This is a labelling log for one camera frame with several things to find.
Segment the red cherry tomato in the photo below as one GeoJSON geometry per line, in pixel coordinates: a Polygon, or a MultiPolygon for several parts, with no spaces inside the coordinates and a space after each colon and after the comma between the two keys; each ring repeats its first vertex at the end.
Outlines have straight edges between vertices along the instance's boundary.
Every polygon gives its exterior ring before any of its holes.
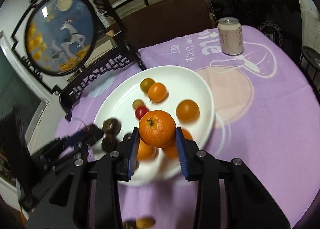
{"type": "Polygon", "coordinates": [[[138,106],[137,109],[135,110],[135,116],[138,120],[141,120],[142,117],[149,112],[149,109],[142,105],[142,106],[138,106]]]}

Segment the large mandarin orange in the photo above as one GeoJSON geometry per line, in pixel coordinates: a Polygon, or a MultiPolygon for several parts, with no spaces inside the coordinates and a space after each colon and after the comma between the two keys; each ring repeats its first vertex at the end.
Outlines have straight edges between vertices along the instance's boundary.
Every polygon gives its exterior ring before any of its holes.
{"type": "Polygon", "coordinates": [[[176,122],[162,110],[146,113],[139,122],[139,136],[150,147],[163,148],[175,137],[176,122]]]}

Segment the small mandarin orange back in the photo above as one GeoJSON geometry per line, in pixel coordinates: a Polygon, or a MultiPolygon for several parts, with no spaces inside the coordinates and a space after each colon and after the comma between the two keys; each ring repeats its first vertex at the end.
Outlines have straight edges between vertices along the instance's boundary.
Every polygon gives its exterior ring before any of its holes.
{"type": "Polygon", "coordinates": [[[157,148],[148,146],[142,139],[140,139],[137,153],[138,161],[149,161],[151,159],[154,159],[157,153],[157,148]]]}

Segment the water chestnut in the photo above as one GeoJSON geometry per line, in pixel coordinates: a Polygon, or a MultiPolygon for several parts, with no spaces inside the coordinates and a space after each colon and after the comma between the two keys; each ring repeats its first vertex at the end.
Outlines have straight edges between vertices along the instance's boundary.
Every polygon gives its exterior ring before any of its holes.
{"type": "Polygon", "coordinates": [[[116,137],[113,135],[106,135],[101,142],[101,148],[104,152],[110,153],[117,149],[118,144],[119,140],[116,137]]]}
{"type": "Polygon", "coordinates": [[[121,130],[121,122],[116,118],[109,118],[103,122],[103,132],[105,134],[118,135],[121,130]]]}
{"type": "Polygon", "coordinates": [[[124,221],[123,229],[137,229],[136,222],[134,220],[124,221]]]}

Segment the white oval plate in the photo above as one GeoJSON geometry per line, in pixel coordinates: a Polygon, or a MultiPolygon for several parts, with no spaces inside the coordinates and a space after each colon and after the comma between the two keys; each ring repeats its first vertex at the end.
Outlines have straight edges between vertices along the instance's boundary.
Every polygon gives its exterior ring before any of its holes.
{"type": "Polygon", "coordinates": [[[100,106],[94,124],[102,128],[109,118],[117,119],[121,130],[117,138],[139,129],[142,141],[150,143],[156,155],[140,160],[133,177],[125,186],[142,186],[157,180],[170,179],[181,172],[179,160],[169,158],[161,150],[174,137],[174,128],[181,127],[191,134],[200,149],[212,132],[215,106],[211,89],[198,73],[182,66],[165,65],[139,72],[121,83],[100,106]],[[140,88],[145,78],[162,83],[166,98],[153,102],[140,88]],[[196,120],[185,123],[177,118],[176,109],[183,100],[192,100],[199,107],[196,120]]]}

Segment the orange tomato front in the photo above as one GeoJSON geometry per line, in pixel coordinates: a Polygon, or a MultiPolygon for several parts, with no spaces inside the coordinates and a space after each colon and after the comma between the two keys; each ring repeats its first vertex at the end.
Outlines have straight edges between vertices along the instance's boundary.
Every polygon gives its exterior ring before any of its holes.
{"type": "Polygon", "coordinates": [[[193,122],[199,115],[199,106],[192,100],[183,100],[176,108],[176,116],[181,122],[193,122]]]}

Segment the yellow-green tomato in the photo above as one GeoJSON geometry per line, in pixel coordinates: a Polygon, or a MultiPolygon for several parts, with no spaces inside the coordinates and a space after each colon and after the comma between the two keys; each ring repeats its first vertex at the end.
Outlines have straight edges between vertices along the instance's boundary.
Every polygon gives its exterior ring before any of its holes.
{"type": "Polygon", "coordinates": [[[141,81],[140,83],[140,88],[142,90],[142,92],[144,92],[145,94],[148,93],[148,90],[150,89],[150,87],[155,83],[155,81],[151,78],[145,78],[144,80],[141,81]]]}

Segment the deer painting screen black stand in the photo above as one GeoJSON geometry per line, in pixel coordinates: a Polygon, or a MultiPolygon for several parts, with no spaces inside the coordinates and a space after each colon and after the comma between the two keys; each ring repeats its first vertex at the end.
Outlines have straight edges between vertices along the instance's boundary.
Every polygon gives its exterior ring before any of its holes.
{"type": "Polygon", "coordinates": [[[67,121],[84,90],[104,73],[136,62],[146,66],[127,40],[127,29],[108,0],[98,0],[119,26],[115,47],[86,65],[106,33],[93,0],[31,0],[11,38],[12,52],[50,94],[59,96],[67,121]]]}

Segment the dark cherry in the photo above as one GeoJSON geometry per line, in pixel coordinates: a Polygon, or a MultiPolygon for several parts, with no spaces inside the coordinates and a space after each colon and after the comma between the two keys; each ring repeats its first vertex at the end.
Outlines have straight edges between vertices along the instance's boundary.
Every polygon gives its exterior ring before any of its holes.
{"type": "Polygon", "coordinates": [[[123,141],[127,141],[131,139],[132,134],[131,133],[126,133],[123,137],[123,141]]]}

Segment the tan longan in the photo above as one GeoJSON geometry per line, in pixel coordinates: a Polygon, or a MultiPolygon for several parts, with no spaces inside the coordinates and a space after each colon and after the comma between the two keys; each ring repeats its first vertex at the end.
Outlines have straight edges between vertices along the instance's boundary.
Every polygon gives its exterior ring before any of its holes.
{"type": "Polygon", "coordinates": [[[132,104],[132,106],[133,106],[133,109],[137,109],[138,107],[142,107],[142,106],[144,106],[145,105],[145,103],[142,101],[142,100],[140,100],[140,99],[136,99],[136,100],[134,100],[134,102],[133,102],[133,104],[132,104]]]}
{"type": "Polygon", "coordinates": [[[152,217],[142,217],[136,220],[135,225],[137,229],[152,228],[156,221],[152,217]]]}

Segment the black round stool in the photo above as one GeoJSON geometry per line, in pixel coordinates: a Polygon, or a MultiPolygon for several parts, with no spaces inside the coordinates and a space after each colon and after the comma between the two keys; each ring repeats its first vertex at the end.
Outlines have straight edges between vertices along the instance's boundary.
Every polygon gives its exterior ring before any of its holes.
{"type": "Polygon", "coordinates": [[[319,53],[306,45],[301,47],[300,65],[319,94],[319,53]]]}

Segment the purple printed tablecloth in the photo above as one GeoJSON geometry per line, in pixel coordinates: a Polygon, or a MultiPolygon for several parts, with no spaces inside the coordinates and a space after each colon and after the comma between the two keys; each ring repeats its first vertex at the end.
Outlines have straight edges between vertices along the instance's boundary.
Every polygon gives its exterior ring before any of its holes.
{"type": "MultiPolygon", "coordinates": [[[[174,38],[139,50],[147,68],[179,65],[210,86],[216,120],[206,151],[230,161],[238,157],[263,183],[295,226],[319,191],[319,103],[305,76],[285,52],[260,31],[243,26],[244,53],[220,50],[217,29],[174,38]]],[[[62,117],[56,137],[92,123],[105,98],[140,72],[134,64],[62,117]]],[[[119,185],[124,220],[151,216],[153,228],[192,228],[197,184],[180,175],[143,187],[119,185]]]]}

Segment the black chair back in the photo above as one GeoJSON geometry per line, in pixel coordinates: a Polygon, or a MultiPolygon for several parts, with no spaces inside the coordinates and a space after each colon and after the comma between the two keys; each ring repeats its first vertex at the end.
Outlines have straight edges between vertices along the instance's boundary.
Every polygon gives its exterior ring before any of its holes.
{"type": "Polygon", "coordinates": [[[210,0],[215,18],[233,17],[258,29],[294,62],[302,47],[299,0],[210,0]]]}

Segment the orange tomato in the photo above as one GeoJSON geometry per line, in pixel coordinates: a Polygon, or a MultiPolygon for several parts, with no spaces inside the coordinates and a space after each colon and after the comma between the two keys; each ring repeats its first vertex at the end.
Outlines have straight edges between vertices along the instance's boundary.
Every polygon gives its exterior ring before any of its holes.
{"type": "Polygon", "coordinates": [[[176,108],[176,116],[181,122],[193,122],[199,115],[199,106],[192,100],[183,100],[176,108]]]}
{"type": "Polygon", "coordinates": [[[167,96],[167,89],[162,83],[153,83],[148,90],[147,96],[153,103],[162,102],[167,96]]]}

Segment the medium mandarin orange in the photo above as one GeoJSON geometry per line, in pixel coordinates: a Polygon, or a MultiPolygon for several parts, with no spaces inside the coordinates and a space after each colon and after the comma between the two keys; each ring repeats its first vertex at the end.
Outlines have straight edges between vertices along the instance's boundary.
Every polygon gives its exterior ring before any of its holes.
{"type": "MultiPolygon", "coordinates": [[[[192,137],[191,133],[189,133],[189,131],[187,131],[186,129],[182,128],[182,133],[183,133],[183,136],[184,136],[185,139],[193,140],[193,137],[192,137]]],[[[178,152],[177,152],[177,149],[176,149],[175,139],[173,139],[171,141],[171,143],[168,144],[166,147],[163,147],[162,151],[170,159],[178,158],[178,152]]]]}

